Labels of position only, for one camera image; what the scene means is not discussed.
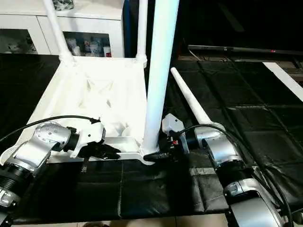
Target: black tablecloth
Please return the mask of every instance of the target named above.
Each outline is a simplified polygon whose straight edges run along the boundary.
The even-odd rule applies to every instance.
[[[56,56],[0,55],[0,134],[26,123],[58,66]],[[302,102],[262,63],[177,61],[211,119],[262,157],[293,209],[303,206]],[[195,118],[169,76],[163,114]],[[12,137],[0,148],[11,145]],[[228,208],[207,155],[145,166],[136,160],[49,164],[15,213],[16,223],[81,222],[220,213]]]

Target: white cabinet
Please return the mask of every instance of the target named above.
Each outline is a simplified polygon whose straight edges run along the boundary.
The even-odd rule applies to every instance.
[[[0,52],[50,54],[37,17],[0,15]]]
[[[123,4],[124,0],[74,0],[74,9],[57,12],[64,36],[76,42],[82,56],[91,56],[89,45],[97,43],[98,56],[106,52],[107,56],[123,58]],[[16,37],[22,41],[12,41]],[[14,43],[24,39],[29,44],[26,52],[59,54],[41,0],[0,0],[0,52],[9,51],[9,46],[15,47]]]

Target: black cable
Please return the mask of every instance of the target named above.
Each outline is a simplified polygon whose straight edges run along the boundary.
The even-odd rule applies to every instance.
[[[262,185],[262,187],[270,193],[270,195],[274,198],[275,201],[277,201],[279,208],[283,207],[282,201],[277,197],[276,193],[272,188],[270,188],[265,181],[263,181],[261,178],[259,178],[255,173],[252,173],[252,176]]]
[[[27,124],[27,125],[24,125],[23,127],[18,128],[16,130],[10,132],[6,136],[2,137],[0,139],[0,142],[4,141],[7,137],[15,134],[18,131],[24,130],[24,129],[29,128],[31,126],[34,126],[36,124],[40,124],[40,123],[43,123],[43,122],[52,121],[52,120],[56,120],[56,119],[61,119],[61,118],[80,118],[80,119],[86,119],[86,120],[89,120],[92,124],[96,123],[96,122],[100,122],[100,120],[96,120],[94,118],[85,117],[85,116],[78,116],[78,115],[63,115],[63,116],[49,117],[49,118],[45,118],[45,119],[42,119],[42,120],[39,120],[39,121],[36,121],[36,122],[32,122],[32,123]]]
[[[215,126],[212,124],[198,124],[198,125],[193,125],[190,126],[188,128],[185,128],[179,132],[177,132],[178,135],[181,135],[184,132],[187,132],[188,130],[194,129],[194,128],[198,128],[198,127],[208,127],[208,128],[213,128],[216,129],[220,132],[222,132],[225,136],[227,136],[228,138],[230,138],[231,140],[233,140],[235,143],[241,144],[243,147],[245,147],[245,149],[248,151],[248,153],[253,157],[253,159],[255,160],[256,164],[259,166],[261,172],[263,173],[263,175],[273,184],[273,186],[275,187],[275,189],[277,190],[278,194],[280,195],[282,201],[283,201],[283,205],[284,205],[284,212],[287,215],[288,218],[288,226],[289,227],[294,227],[293,224],[293,218],[292,218],[292,212],[290,210],[287,198],[285,196],[285,194],[283,193],[282,189],[280,188],[280,186],[277,184],[277,182],[274,180],[274,178],[272,177],[272,175],[267,171],[267,169],[265,168],[265,165],[263,164],[263,162],[257,157],[257,155],[255,155],[255,153],[241,140],[239,139],[237,136],[232,135],[231,133]]]

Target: cable connector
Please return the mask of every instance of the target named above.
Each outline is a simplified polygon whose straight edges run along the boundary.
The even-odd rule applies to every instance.
[[[99,119],[90,118],[89,121],[90,121],[92,124],[101,122],[101,121],[100,121],[100,118],[99,118]]]

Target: glass cabinet door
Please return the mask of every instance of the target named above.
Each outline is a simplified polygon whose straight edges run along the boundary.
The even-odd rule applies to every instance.
[[[108,34],[63,32],[69,50],[75,56],[111,57]]]
[[[0,53],[38,54],[27,29],[0,29]]]

